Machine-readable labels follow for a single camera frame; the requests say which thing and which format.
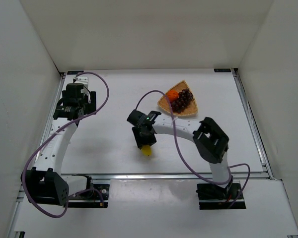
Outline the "fake orange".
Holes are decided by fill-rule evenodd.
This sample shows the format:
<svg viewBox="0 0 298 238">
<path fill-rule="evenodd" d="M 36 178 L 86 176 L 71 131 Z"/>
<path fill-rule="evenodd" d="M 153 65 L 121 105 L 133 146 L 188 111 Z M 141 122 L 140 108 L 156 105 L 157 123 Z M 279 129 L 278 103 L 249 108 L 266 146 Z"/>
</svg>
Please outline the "fake orange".
<svg viewBox="0 0 298 238">
<path fill-rule="evenodd" d="M 167 93 L 166 93 L 166 96 L 169 100 L 169 102 L 174 102 L 178 99 L 179 95 L 178 95 L 178 92 L 175 91 L 175 90 L 169 90 Z"/>
</svg>

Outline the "purple fake grape bunch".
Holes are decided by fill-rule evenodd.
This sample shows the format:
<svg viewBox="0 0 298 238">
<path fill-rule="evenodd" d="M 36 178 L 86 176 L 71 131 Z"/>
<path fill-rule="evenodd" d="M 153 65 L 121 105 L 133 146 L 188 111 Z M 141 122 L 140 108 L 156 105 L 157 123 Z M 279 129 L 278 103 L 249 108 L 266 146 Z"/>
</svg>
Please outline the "purple fake grape bunch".
<svg viewBox="0 0 298 238">
<path fill-rule="evenodd" d="M 171 99 L 171 108 L 174 113 L 183 112 L 193 100 L 193 94 L 188 88 L 183 89 L 177 94 L 177 98 Z"/>
</svg>

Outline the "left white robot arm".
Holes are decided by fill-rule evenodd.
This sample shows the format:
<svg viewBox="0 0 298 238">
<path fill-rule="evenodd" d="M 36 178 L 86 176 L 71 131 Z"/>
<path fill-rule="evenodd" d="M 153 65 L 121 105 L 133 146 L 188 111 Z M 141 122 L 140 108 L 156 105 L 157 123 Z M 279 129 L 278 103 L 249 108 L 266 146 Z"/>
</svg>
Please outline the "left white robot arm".
<svg viewBox="0 0 298 238">
<path fill-rule="evenodd" d="M 64 206 L 68 196 L 90 188 L 85 175 L 61 177 L 63 159 L 71 137 L 78 128 L 77 118 L 96 110 L 96 93 L 88 83 L 69 83 L 56 104 L 50 130 L 52 139 L 40 150 L 33 167 L 26 171 L 29 200 L 37 204 Z"/>
</svg>

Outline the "yellow fake fruit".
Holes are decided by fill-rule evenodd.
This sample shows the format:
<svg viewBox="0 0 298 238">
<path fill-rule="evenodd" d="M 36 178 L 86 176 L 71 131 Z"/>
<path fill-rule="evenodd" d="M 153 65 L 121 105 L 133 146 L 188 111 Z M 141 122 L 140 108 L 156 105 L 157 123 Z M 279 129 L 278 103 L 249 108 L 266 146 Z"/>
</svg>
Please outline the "yellow fake fruit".
<svg viewBox="0 0 298 238">
<path fill-rule="evenodd" d="M 152 150 L 151 150 L 151 146 L 150 145 L 144 145 L 141 148 L 141 152 L 145 155 L 145 156 L 150 156 L 152 154 Z"/>
</svg>

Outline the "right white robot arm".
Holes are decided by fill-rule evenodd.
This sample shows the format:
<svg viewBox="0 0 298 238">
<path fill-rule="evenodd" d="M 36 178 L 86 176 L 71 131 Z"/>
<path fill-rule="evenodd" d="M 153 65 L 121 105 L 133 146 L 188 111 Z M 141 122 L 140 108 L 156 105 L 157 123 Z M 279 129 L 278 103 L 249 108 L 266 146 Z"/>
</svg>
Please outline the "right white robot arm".
<svg viewBox="0 0 298 238">
<path fill-rule="evenodd" d="M 173 115 L 163 115 L 157 111 L 144 114 L 137 110 L 127 117 L 139 149 L 151 147 L 156 143 L 157 134 L 172 135 L 174 139 L 183 138 L 195 144 L 199 155 L 209 163 L 212 178 L 207 179 L 194 171 L 185 161 L 183 155 L 180 159 L 187 169 L 196 177 L 204 181 L 204 188 L 199 194 L 210 199 L 226 199 L 229 196 L 233 177 L 227 164 L 227 151 L 229 137 L 210 117 L 202 121 L 177 119 Z"/>
</svg>

